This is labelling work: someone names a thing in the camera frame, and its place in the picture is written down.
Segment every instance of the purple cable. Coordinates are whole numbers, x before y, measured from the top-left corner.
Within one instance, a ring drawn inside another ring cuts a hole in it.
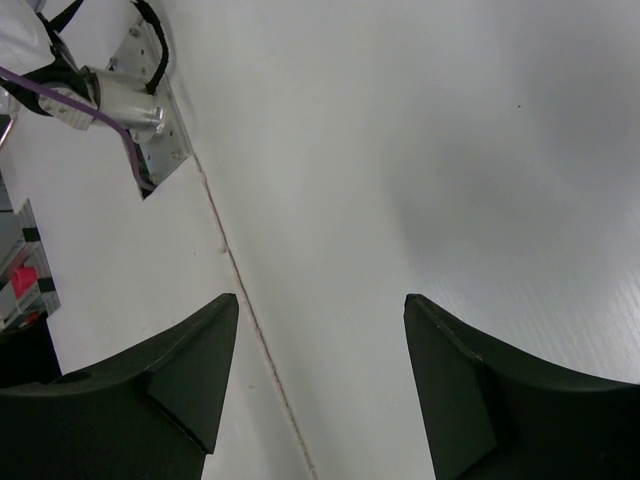
[[[127,132],[127,130],[122,125],[116,122],[109,115],[105,115],[100,110],[96,110],[95,108],[90,107],[89,105],[86,105],[82,102],[78,102],[73,98],[65,97],[61,93],[58,93],[55,90],[51,90],[50,88],[44,87],[42,85],[39,85],[29,80],[28,78],[21,77],[20,75],[13,73],[12,71],[7,70],[6,68],[0,67],[0,77],[4,78],[5,80],[9,80],[10,82],[13,82],[16,85],[19,85],[23,88],[26,88],[27,90],[31,90],[32,92],[35,92],[38,95],[44,95],[45,97],[49,97],[50,99],[55,100],[56,102],[60,102],[68,107],[75,108],[76,110],[80,110],[81,112],[86,113],[87,115],[91,115],[93,118],[100,120],[105,125],[108,125],[111,128],[113,128],[116,132],[118,132],[118,135],[122,137],[124,146],[127,149],[127,155],[129,157],[129,163],[131,164],[131,170],[133,171],[133,176],[136,179],[136,182],[138,183],[140,188],[144,188],[145,190],[154,190],[156,188],[155,185],[151,185],[150,183],[146,182],[142,178],[142,175],[140,175],[140,169],[138,168],[138,152],[136,151],[136,144],[131,139],[129,132]]]

